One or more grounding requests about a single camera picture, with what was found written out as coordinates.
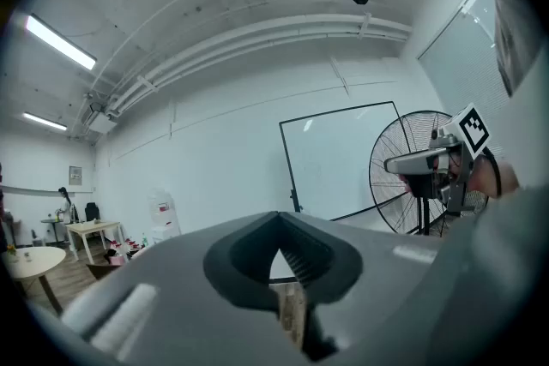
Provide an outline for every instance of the round table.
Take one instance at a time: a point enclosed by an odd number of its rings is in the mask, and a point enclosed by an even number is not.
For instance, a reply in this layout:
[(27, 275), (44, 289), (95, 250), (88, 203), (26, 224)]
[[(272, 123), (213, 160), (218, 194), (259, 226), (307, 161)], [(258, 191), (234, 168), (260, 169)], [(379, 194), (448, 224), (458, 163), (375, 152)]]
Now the round table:
[[(21, 287), (23, 296), (25, 296), (25, 292), (20, 282), (26, 279), (38, 278), (51, 306), (58, 314), (61, 314), (63, 309), (59, 305), (53, 291), (51, 291), (45, 274), (63, 261), (66, 255), (65, 251), (57, 247), (24, 247), (16, 251), (19, 258), (18, 262), (10, 262), (10, 256), (6, 252), (2, 253), (2, 260), (12, 279)], [(30, 261), (25, 256), (27, 252), (29, 253)]]
[(57, 239), (57, 231), (55, 229), (55, 225), (58, 223), (63, 223), (60, 219), (41, 219), (40, 223), (47, 223), (53, 225), (53, 235), (55, 236), (55, 245), (59, 245), (59, 240)]

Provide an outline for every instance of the wooden table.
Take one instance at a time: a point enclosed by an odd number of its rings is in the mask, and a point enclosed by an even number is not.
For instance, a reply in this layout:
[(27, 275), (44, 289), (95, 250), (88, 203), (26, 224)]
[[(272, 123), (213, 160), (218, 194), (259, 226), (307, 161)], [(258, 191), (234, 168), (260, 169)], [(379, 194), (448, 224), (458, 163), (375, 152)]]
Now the wooden table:
[[(63, 261), (65, 251), (57, 247), (24, 247), (17, 249), (16, 252), (19, 258), (18, 262), (10, 262), (10, 256), (6, 252), (2, 253), (2, 259), (12, 279), (20, 287), (21, 294), (26, 296), (20, 281), (38, 278), (51, 306), (58, 314), (61, 314), (63, 309), (59, 305), (53, 291), (51, 291), (45, 274)], [(25, 256), (27, 252), (30, 256), (30, 261)]]
[[(111, 229), (113, 227), (116, 227), (118, 230), (118, 239), (120, 240), (120, 243), (124, 242), (124, 235), (122, 235), (122, 227), (120, 227), (120, 223), (115, 221), (101, 221), (100, 223), (97, 223), (97, 224), (95, 224), (93, 221), (87, 221), (85, 223), (73, 223), (72, 225), (65, 225), (65, 227), (67, 228), (67, 231), (69, 233), (70, 249), (72, 250), (72, 253), (75, 256), (75, 259), (77, 261), (78, 261), (78, 253), (76, 252), (75, 241), (71, 233), (75, 233), (81, 236), (82, 241), (84, 242), (84, 247), (86, 248), (87, 258), (89, 259), (90, 264), (94, 264), (94, 258), (92, 258), (92, 254), (90, 253), (89, 247), (87, 246), (86, 235), (88, 233), (99, 232), (101, 235), (101, 242), (103, 243), (103, 249), (106, 249), (105, 235), (103, 231), (105, 229)], [(124, 253), (124, 259), (126, 261), (128, 260), (128, 256), (126, 256), (125, 253)]]

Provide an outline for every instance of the whiteboard frame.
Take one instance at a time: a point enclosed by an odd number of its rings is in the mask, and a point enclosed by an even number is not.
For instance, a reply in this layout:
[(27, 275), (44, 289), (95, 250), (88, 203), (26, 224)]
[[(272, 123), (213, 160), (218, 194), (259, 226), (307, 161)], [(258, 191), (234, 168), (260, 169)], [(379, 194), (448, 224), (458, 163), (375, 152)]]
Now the whiteboard frame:
[[(391, 104), (393, 105), (393, 108), (395, 109), (395, 113), (396, 113), (396, 116), (397, 118), (396, 119), (400, 119), (401, 118), (401, 115), (400, 113), (398, 112), (398, 110), (396, 109), (396, 105), (395, 105), (395, 102), (394, 101), (383, 101), (383, 102), (376, 102), (376, 103), (373, 103), (373, 104), (364, 104), (364, 105), (356, 105), (354, 107), (346, 107), (346, 108), (343, 108), (343, 109), (337, 109), (337, 110), (332, 110), (332, 111), (324, 111), (322, 113), (316, 113), (314, 115), (307, 115), (307, 116), (302, 116), (302, 117), (295, 117), (294, 119), (288, 119), (286, 121), (281, 121), (278, 123), (279, 125), (279, 128), (281, 130), (281, 136), (282, 136), (282, 143), (284, 144), (284, 152), (286, 153), (286, 162), (287, 162), (287, 165), (288, 165), (288, 170), (290, 171), (290, 179), (292, 180), (292, 189), (291, 189), (291, 192), (290, 192), (290, 198), (292, 198), (293, 200), (293, 209), (295, 212), (299, 213), (301, 212), (301, 209), (299, 207), (299, 198), (298, 198), (298, 191), (297, 191), (297, 188), (295, 186), (295, 180), (293, 178), (293, 171), (292, 171), (292, 163), (290, 162), (290, 154), (288, 152), (288, 148), (287, 148), (287, 144), (286, 144), (286, 137), (284, 136), (284, 128), (283, 128), (283, 125), (285, 123), (294, 123), (296, 121), (301, 121), (303, 119), (310, 119), (312, 117), (319, 117), (319, 116), (324, 116), (324, 115), (330, 115), (332, 113), (339, 113), (341, 111), (350, 111), (350, 110), (357, 110), (357, 109), (364, 109), (366, 107), (374, 107), (376, 105), (388, 105), (388, 104)], [(348, 217), (352, 217), (353, 215), (357, 215), (359, 213), (363, 213), (363, 212), (367, 212), (367, 211), (370, 211), (372, 209), (377, 209), (377, 205), (374, 204), (374, 206), (371, 206), (371, 207), (367, 207), (366, 209), (362, 209), (360, 211), (357, 211), (357, 212), (354, 212), (354, 213), (349, 213), (347, 215), (343, 215), (341, 217), (338, 217), (338, 218), (335, 218), (335, 219), (330, 219), (328, 221), (338, 221), (340, 219), (346, 219)]]

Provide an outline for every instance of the ceiling pipe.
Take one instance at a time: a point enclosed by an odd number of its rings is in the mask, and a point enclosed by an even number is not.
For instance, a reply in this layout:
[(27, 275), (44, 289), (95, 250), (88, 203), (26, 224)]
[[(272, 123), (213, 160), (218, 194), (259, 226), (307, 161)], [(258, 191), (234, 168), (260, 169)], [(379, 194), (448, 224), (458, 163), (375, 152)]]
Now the ceiling pipe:
[(211, 58), (217, 57), (219, 55), (223, 55), (227, 52), (234, 51), (237, 49), (240, 49), (241, 47), (247, 46), (247, 45), (254, 45), (255, 43), (261, 43), (263, 41), (267, 40), (274, 40), (274, 39), (283, 39), (286, 37), (295, 37), (298, 35), (306, 35), (307, 33), (311, 34), (318, 34), (318, 33), (351, 33), (353, 32), (353, 29), (349, 26), (347, 27), (313, 27), (310, 29), (307, 29), (306, 31), (303, 29), (293, 29), (291, 31), (280, 31), (277, 33), (268, 33), (268, 34), (262, 34), (257, 37), (252, 37), (249, 39), (239, 40), (236, 43), (232, 43), (227, 46), (222, 46), (220, 49), (217, 49), (215, 51), (207, 52), (206, 54), (193, 58), (187, 63), (180, 64), (177, 66), (177, 68), (164, 73), (157, 81), (163, 81), (165, 79), (170, 78), (172, 75), (177, 74), (180, 71), (187, 70), (188, 68), (193, 67), (196, 64), (208, 61)]
[[(295, 2), (298, 2), (298, 1), (304, 1), (304, 2), (307, 2), (307, 3), (326, 3), (326, 2), (346, 3), (348, 0), (268, 0), (267, 2), (262, 0), (261, 2), (247, 3), (246, 5), (240, 6), (240, 7), (235, 8), (235, 9), (230, 9), (229, 11), (223, 11), (222, 13), (220, 13), (218, 15), (215, 15), (213, 17), (210, 17), (206, 20), (203, 20), (203, 21), (197, 23), (193, 27), (185, 28), (183, 33), (179, 34), (177, 37), (174, 37), (170, 41), (168, 41), (167, 43), (163, 44), (161, 46), (161, 48), (156, 49), (155, 51), (149, 52), (138, 63), (136, 63), (134, 66), (132, 66), (132, 68), (128, 72), (126, 72), (124, 74), (122, 79), (120, 79), (120, 81), (118, 81), (117, 85), (112, 89), (111, 93), (116, 93), (118, 90), (120, 90), (120, 88), (125, 87), (125, 85), (129, 81), (131, 81), (131, 79), (134, 76), (136, 76), (144, 66), (146, 66), (148, 63), (151, 63), (153, 61), (154, 57), (158, 56), (159, 53), (167, 51), (168, 48), (175, 45), (179, 40), (181, 40), (181, 38), (183, 36), (185, 36), (187, 34), (190, 34), (190, 33), (193, 33), (201, 27), (207, 26), (207, 25), (209, 25), (209, 24), (211, 24), (215, 21), (226, 18), (229, 15), (234, 15), (234, 14), (238, 14), (242, 11), (247, 11), (250, 8), (257, 8), (257, 7), (262, 7), (262, 6), (272, 6), (272, 5), (275, 5), (277, 3), (295, 3)], [(368, 2), (368, 4), (381, 4), (381, 3), (370, 0)], [(411, 32), (411, 29), (412, 28), (408, 27), (407, 25), (401, 25), (401, 30), (403, 30), (403, 31)]]
[[(157, 87), (157, 89), (161, 89), (163, 87), (169, 86), (175, 81), (180, 80), (181, 78), (192, 75), (195, 72), (199, 70), (206, 69), (210, 66), (213, 66), (217, 63), (222, 63), (230, 58), (238, 57), (253, 51), (258, 51), (267, 47), (272, 47), (276, 45), (284, 45), (288, 43), (293, 43), (297, 41), (305, 41), (305, 40), (311, 40), (311, 39), (326, 39), (328, 37), (344, 37), (344, 38), (357, 38), (359, 33), (359, 28), (355, 31), (355, 33), (349, 33), (349, 32), (339, 32), (339, 33), (317, 33), (317, 34), (300, 34), (296, 35), (294, 37), (286, 37), (282, 39), (272, 40), (267, 39), (265, 42), (259, 42), (259, 44), (256, 45), (248, 45), (247, 47), (243, 47), (240, 50), (232, 51), (225, 56), (217, 57), (213, 60), (210, 60), (206, 63), (199, 64), (198, 66), (195, 66), (192, 69), (185, 70), (185, 71), (179, 71), (176, 75), (171, 75), (169, 77), (162, 77), (159, 78), (157, 81), (154, 82), (154, 85)], [(369, 37), (369, 38), (376, 38), (376, 39), (389, 39), (393, 41), (399, 41), (399, 42), (405, 42), (407, 39), (407, 35), (403, 33), (382, 33), (381, 31), (379, 33), (373, 33), (373, 34), (364, 34), (363, 37)], [(130, 107), (137, 104), (142, 99), (146, 98), (151, 92), (148, 89), (141, 90), (137, 95), (133, 96), (131, 99), (129, 99), (127, 102), (124, 103), (119, 108), (119, 112), (122, 114), (125, 111), (127, 111)]]
[(71, 135), (73, 135), (73, 133), (75, 132), (76, 124), (80, 122), (80, 115), (81, 115), (82, 109), (84, 108), (84, 105), (86, 105), (86, 103), (88, 101), (89, 101), (88, 98), (84, 98), (82, 100), (82, 103), (80, 104), (80, 108), (78, 109), (78, 113), (76, 114), (75, 121), (72, 123), (72, 127), (70, 127), (70, 134)]
[[(293, 17), (284, 17), (279, 19), (272, 19), (268, 21), (261, 21), (258, 23), (253, 23), (251, 25), (240, 27), (238, 29), (233, 29), (222, 33), (220, 35), (214, 36), (210, 39), (206, 39), (196, 45), (193, 45), (184, 51), (179, 52), (176, 56), (170, 57), (164, 61), (161, 65), (157, 66), (150, 72), (144, 75), (144, 78), (148, 81), (151, 81), (157, 74), (160, 72), (166, 71), (172, 66), (183, 62), (185, 59), (195, 56), (201, 51), (206, 51), (211, 49), (213, 46), (221, 45), (230, 41), (232, 39), (237, 39), (244, 37), (250, 33), (258, 33), (267, 30), (271, 30), (277, 27), (287, 27), (287, 26), (296, 26), (312, 23), (326, 23), (326, 22), (339, 22), (339, 23), (349, 23), (354, 24), (358, 28), (362, 25), (364, 17), (362, 15), (341, 15), (341, 14), (317, 14), (317, 15), (295, 15)], [(393, 21), (387, 21), (384, 19), (377, 19), (372, 17), (370, 20), (371, 26), (380, 26), (380, 27), (389, 27), (393, 29), (398, 29), (406, 32), (411, 32), (412, 28), (401, 23), (396, 23)], [(139, 83), (135, 83), (131, 86), (122, 96), (117, 99), (117, 101), (110, 107), (110, 110), (116, 110), (120, 105), (122, 105), (137, 89), (140, 88)]]
[[(281, 39), (281, 38), (286, 38), (286, 37), (292, 37), (292, 36), (305, 36), (305, 35), (318, 35), (318, 34), (351, 34), (351, 36), (356, 36), (356, 35), (359, 35), (360, 33), (360, 27), (312, 27), (312, 28), (306, 28), (306, 29), (297, 29), (297, 30), (293, 30), (293, 31), (286, 31), (286, 32), (282, 32), (282, 33), (271, 33), (271, 34), (266, 34), (266, 35), (262, 35), (262, 36), (259, 36), (259, 37), (254, 37), (254, 38), (251, 38), (251, 39), (246, 39), (246, 40), (240, 40), (239, 42), (237, 43), (234, 43), (232, 45), (229, 45), (229, 46), (223, 46), (222, 48), (216, 50), (216, 51), (212, 51), (212, 52), (208, 52), (207, 54), (201, 56), (201, 57), (198, 57), (198, 58), (194, 58), (192, 60), (190, 60), (189, 62), (187, 63), (184, 63), (184, 64), (181, 64), (179, 66), (177, 66), (177, 68), (169, 71), (169, 72), (166, 72), (164, 73), (160, 78), (158, 78), (156, 81), (154, 81), (154, 85), (155, 86), (158, 86), (159, 84), (161, 84), (163, 81), (166, 81), (166, 80), (169, 80), (172, 76), (174, 75), (177, 75), (179, 72), (183, 72), (187, 69), (190, 69), (192, 68), (193, 66), (199, 64), (199, 63), (203, 63), (203, 62), (207, 62), (209, 59), (212, 59), (212, 58), (215, 58), (215, 57), (218, 57), (220, 55), (223, 55), (227, 52), (232, 52), (234, 50), (238, 50), (242, 47), (246, 47), (248, 45), (254, 45), (254, 44), (257, 44), (257, 43), (262, 43), (264, 41), (268, 41), (268, 40), (277, 40), (277, 39)], [(400, 41), (406, 41), (406, 35), (403, 34), (403, 33), (393, 33), (393, 32), (388, 32), (388, 31), (382, 31), (382, 30), (375, 30), (375, 29), (372, 29), (370, 30), (370, 32), (368, 32), (368, 34), (366, 33), (363, 33), (363, 36), (365, 35), (370, 35), (370, 36), (378, 36), (380, 38), (395, 38), (397, 40), (400, 40)]]

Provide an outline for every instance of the whiteboard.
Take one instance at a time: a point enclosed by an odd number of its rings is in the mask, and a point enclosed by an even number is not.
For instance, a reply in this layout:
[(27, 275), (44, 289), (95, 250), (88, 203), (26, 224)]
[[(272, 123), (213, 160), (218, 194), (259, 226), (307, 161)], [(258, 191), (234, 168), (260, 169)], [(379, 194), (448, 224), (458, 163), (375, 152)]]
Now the whiteboard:
[(394, 103), (385, 102), (281, 122), (301, 212), (338, 219), (374, 207), (371, 150), (397, 118)]

